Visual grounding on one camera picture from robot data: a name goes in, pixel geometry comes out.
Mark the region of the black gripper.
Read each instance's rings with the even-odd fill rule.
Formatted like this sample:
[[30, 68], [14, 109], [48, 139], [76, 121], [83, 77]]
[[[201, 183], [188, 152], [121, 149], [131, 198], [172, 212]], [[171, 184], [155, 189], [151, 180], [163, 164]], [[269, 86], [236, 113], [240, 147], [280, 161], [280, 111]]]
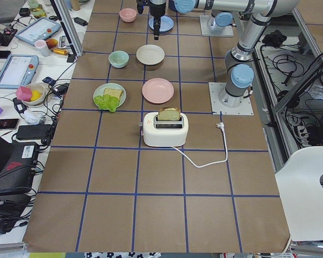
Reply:
[[161, 17], [164, 16], [166, 12], [166, 1], [165, 0], [137, 0], [138, 14], [143, 13], [143, 8], [145, 6], [149, 7], [149, 13], [154, 17], [153, 18], [154, 40], [159, 40]]

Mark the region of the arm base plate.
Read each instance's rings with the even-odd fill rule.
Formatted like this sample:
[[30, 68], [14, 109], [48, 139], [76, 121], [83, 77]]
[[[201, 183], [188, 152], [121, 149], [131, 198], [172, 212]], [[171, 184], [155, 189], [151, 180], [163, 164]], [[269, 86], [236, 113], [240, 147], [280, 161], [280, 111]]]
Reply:
[[216, 115], [253, 116], [253, 108], [248, 90], [240, 97], [226, 92], [226, 83], [209, 82], [212, 113]]
[[200, 15], [200, 27], [202, 36], [208, 37], [233, 37], [233, 29], [231, 23], [224, 23], [220, 26], [212, 16]]

